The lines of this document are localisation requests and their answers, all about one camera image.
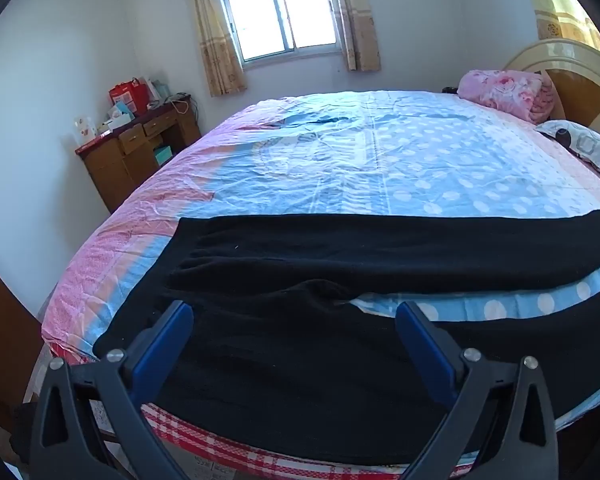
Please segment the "black pants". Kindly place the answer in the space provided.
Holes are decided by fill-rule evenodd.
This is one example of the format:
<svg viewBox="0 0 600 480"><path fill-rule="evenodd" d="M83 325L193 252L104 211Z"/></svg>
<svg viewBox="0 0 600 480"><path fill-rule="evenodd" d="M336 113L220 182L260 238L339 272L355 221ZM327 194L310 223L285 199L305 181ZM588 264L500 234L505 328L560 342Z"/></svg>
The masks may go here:
<svg viewBox="0 0 600 480"><path fill-rule="evenodd" d="M157 403L219 437L309 460L406 464L441 422L375 294L542 292L600 270L600 211L565 219L184 218L93 351L175 300L193 333Z"/></svg>

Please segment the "brown wooden door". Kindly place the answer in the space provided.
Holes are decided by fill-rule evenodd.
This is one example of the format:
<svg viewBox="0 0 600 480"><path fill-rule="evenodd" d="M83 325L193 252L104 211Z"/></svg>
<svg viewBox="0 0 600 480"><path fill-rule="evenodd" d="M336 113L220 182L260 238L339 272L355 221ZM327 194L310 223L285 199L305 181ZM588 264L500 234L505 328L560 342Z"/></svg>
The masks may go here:
<svg viewBox="0 0 600 480"><path fill-rule="evenodd" d="M0 427L12 431L42 349L41 324L0 278Z"/></svg>

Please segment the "wooden desk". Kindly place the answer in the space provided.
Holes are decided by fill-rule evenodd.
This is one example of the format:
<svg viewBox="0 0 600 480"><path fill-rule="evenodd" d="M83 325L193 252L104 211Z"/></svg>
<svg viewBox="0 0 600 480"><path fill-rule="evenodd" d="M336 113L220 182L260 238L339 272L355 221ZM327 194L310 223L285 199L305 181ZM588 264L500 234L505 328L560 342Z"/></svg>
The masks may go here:
<svg viewBox="0 0 600 480"><path fill-rule="evenodd" d="M182 93L77 148L76 154L113 212L161 168L155 148L170 146L174 157L200 138L197 104L190 94Z"/></svg>

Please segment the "teal box under desk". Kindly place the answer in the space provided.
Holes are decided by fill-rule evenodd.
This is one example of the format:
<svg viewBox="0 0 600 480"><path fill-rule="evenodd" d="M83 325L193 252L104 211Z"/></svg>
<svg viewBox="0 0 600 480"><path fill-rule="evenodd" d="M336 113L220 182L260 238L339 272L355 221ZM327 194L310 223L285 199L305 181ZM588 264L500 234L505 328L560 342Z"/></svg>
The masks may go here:
<svg viewBox="0 0 600 480"><path fill-rule="evenodd" d="M170 146L159 146L154 149L155 160L159 167L165 165L172 157L172 148Z"/></svg>

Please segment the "white floral kettle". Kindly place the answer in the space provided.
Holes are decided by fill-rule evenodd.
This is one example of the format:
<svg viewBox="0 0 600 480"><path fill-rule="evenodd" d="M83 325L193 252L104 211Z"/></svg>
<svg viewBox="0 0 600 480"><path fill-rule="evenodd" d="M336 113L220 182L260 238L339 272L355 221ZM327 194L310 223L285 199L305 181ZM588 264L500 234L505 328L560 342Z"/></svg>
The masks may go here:
<svg viewBox="0 0 600 480"><path fill-rule="evenodd" d="M76 143L79 146L85 145L96 139L97 128L90 116L79 116L74 120L74 130L76 130Z"/></svg>

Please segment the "red gift bag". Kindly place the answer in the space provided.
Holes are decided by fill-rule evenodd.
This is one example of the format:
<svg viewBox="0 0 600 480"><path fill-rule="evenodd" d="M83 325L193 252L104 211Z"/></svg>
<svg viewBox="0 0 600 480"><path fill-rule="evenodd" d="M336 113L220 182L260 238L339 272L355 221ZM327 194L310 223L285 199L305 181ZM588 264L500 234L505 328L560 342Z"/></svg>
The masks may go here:
<svg viewBox="0 0 600 480"><path fill-rule="evenodd" d="M148 110L148 85L138 78L120 82L109 90L111 102L123 103L134 115L143 115Z"/></svg>

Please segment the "polka dot pillow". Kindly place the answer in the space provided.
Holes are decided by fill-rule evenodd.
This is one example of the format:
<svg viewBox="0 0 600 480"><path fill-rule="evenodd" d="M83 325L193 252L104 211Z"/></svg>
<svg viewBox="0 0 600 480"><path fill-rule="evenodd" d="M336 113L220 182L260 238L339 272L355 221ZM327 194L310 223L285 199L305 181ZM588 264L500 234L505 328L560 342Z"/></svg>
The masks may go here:
<svg viewBox="0 0 600 480"><path fill-rule="evenodd" d="M565 119L542 122L535 130L556 141L600 175L600 133Z"/></svg>

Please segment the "blue pink bed sheet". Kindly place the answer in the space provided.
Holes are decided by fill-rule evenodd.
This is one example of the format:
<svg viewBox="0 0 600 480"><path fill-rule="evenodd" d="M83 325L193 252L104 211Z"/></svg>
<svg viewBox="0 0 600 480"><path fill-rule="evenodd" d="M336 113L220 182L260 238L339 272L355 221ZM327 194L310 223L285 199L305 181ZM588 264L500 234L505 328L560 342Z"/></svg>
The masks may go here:
<svg viewBox="0 0 600 480"><path fill-rule="evenodd" d="M228 118L143 183L83 244L42 323L93 354L183 217L229 214L562 218L600 210L600 177L528 122L421 91L312 94Z"/></svg>

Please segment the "left beige curtain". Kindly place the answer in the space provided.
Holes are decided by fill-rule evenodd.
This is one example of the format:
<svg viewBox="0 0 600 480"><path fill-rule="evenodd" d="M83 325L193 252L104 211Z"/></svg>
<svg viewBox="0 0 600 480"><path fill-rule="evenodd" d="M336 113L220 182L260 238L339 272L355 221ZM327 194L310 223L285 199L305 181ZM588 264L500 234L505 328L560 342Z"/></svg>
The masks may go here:
<svg viewBox="0 0 600 480"><path fill-rule="evenodd" d="M222 0L193 0L198 44L210 96L247 89L242 63L230 34Z"/></svg>

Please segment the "beige curtain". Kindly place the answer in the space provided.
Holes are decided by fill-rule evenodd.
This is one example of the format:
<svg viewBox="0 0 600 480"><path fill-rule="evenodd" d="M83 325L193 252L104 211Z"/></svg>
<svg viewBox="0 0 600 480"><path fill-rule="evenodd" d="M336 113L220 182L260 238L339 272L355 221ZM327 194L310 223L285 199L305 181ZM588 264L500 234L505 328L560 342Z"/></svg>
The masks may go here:
<svg viewBox="0 0 600 480"><path fill-rule="evenodd" d="M334 0L335 16L347 69L379 72L380 53L368 0Z"/></svg>
<svg viewBox="0 0 600 480"><path fill-rule="evenodd" d="M247 89L242 63L230 34L222 0L193 0L198 44L210 96Z"/></svg>

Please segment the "pink folded blanket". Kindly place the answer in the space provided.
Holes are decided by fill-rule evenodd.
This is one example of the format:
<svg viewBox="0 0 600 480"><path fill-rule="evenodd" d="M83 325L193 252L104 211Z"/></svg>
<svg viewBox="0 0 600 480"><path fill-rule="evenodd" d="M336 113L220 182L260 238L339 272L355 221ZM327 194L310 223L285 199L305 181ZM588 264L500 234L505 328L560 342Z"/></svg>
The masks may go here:
<svg viewBox="0 0 600 480"><path fill-rule="evenodd" d="M535 125L545 122L559 102L547 72L520 70L471 70L460 80L457 95Z"/></svg>

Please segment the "wooden headboard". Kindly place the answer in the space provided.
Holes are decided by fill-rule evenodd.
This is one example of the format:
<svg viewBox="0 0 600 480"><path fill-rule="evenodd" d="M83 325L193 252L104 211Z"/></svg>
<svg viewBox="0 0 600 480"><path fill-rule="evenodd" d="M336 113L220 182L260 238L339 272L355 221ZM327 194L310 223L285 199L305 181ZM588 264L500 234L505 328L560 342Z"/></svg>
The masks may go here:
<svg viewBox="0 0 600 480"><path fill-rule="evenodd" d="M545 39L523 48L505 67L547 73L558 95L550 118L600 134L600 51L570 39Z"/></svg>

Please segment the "window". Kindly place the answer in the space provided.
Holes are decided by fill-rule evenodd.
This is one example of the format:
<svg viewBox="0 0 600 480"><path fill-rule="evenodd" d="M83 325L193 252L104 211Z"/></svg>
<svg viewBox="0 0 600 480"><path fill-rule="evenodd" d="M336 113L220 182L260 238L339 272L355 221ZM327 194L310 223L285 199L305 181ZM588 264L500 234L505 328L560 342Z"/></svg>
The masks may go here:
<svg viewBox="0 0 600 480"><path fill-rule="evenodd" d="M332 0L222 0L240 60L330 53L337 50Z"/></svg>

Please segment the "yellow side curtain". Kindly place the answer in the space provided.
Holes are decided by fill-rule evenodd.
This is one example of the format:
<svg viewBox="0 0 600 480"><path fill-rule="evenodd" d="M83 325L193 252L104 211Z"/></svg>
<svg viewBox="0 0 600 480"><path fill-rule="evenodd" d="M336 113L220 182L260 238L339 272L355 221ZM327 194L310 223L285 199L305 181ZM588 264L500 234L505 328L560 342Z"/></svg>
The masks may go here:
<svg viewBox="0 0 600 480"><path fill-rule="evenodd" d="M532 0L539 40L564 38L600 52L600 31L578 0Z"/></svg>

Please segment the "right beige curtain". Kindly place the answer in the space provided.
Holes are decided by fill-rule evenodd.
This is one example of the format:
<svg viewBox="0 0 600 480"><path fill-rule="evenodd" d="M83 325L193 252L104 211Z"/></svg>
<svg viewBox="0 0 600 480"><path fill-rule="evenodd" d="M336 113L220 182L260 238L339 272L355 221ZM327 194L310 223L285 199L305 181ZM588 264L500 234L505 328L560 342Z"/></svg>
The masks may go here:
<svg viewBox="0 0 600 480"><path fill-rule="evenodd" d="M347 69L379 72L380 53L368 0L334 0L335 16Z"/></svg>

